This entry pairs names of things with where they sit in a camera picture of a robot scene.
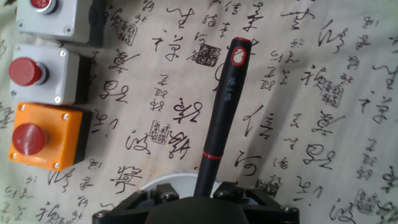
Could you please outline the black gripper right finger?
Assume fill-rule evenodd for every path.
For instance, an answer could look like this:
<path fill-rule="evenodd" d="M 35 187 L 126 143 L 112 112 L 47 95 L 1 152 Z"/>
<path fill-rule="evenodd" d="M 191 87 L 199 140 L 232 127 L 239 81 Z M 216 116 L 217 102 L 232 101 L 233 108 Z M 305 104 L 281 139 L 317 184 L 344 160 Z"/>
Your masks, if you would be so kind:
<path fill-rule="evenodd" d="M 299 224 L 299 209 L 281 205 L 259 188 L 245 189 L 234 182 L 222 182 L 213 198 L 232 208 L 226 211 L 233 223 Z"/>

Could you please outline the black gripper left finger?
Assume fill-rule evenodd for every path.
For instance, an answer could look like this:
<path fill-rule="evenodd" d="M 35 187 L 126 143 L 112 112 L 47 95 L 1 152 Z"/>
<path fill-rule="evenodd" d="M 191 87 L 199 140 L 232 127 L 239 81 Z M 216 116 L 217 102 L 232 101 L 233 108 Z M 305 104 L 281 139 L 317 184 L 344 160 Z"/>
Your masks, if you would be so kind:
<path fill-rule="evenodd" d="M 158 205 L 180 198 L 171 184 L 138 190 L 112 210 L 101 210 L 92 216 L 92 224 L 145 224 L 149 212 Z"/>

